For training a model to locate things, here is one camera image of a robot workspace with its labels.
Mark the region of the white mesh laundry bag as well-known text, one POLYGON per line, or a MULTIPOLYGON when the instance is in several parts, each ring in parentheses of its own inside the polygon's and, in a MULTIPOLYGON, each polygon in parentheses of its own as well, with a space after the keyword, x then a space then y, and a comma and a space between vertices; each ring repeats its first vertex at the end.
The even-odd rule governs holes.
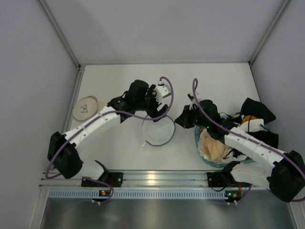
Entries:
POLYGON ((142 135, 145 142, 154 147, 169 143, 176 131, 174 120, 168 115, 157 122, 143 120, 142 135))

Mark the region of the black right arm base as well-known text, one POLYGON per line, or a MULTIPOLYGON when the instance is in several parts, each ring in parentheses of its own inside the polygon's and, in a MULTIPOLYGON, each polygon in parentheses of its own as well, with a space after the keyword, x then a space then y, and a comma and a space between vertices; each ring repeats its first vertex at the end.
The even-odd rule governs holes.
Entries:
POLYGON ((237 182, 233 177, 223 171, 208 172, 208 187, 216 192, 225 191, 225 205, 238 205, 250 193, 253 185, 245 182, 237 182))

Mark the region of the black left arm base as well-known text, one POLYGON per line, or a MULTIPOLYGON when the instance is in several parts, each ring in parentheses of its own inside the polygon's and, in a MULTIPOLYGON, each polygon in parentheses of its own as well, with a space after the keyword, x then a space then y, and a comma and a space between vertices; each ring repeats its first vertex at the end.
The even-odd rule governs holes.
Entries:
POLYGON ((93 198, 92 201, 101 204, 103 202, 109 202, 114 195, 114 188, 121 187, 123 182, 122 172, 107 172, 102 175, 97 181, 92 178, 83 177, 81 180, 81 187, 100 188, 98 197, 93 198))

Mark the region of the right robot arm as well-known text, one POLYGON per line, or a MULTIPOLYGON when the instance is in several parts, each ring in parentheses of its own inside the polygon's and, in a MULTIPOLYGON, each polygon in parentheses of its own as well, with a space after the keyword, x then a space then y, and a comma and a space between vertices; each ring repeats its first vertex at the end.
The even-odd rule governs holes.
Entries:
POLYGON ((211 100, 185 105, 175 123, 185 129, 203 127, 212 139, 258 164, 229 163, 221 172, 227 186, 231 181, 245 182, 269 189, 281 201, 298 202, 295 197, 305 187, 305 163, 298 152, 287 153, 256 139, 236 123, 221 117, 211 100))

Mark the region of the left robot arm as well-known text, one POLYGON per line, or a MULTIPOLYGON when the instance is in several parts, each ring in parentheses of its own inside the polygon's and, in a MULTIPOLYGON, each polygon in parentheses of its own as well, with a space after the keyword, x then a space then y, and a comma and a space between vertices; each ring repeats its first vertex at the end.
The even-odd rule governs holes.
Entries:
POLYGON ((50 139, 47 159, 65 179, 76 175, 99 179, 106 174, 106 168, 100 162, 87 162, 81 158, 81 152, 94 139, 117 126, 130 117, 144 121, 158 122, 166 117, 171 104, 162 104, 166 97, 174 98, 173 86, 166 77, 161 77, 157 84, 149 85, 142 80, 135 80, 121 96, 111 99, 97 114, 82 125, 63 134, 55 132, 50 139))

